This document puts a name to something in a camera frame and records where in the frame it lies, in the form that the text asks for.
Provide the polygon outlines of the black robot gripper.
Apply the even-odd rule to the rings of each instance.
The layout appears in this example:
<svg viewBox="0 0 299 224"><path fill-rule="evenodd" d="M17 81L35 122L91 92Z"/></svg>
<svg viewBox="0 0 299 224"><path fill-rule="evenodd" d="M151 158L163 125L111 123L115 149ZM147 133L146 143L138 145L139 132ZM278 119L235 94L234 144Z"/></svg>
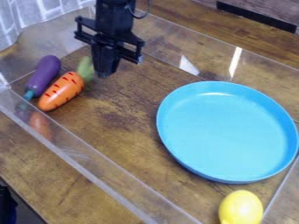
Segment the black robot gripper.
<svg viewBox="0 0 299 224"><path fill-rule="evenodd" d="M136 64L143 60L146 42L132 32L138 19L135 11L136 0L96 0L95 18L75 17L75 38L91 45L98 77L108 77L116 72L120 59Z"/></svg>

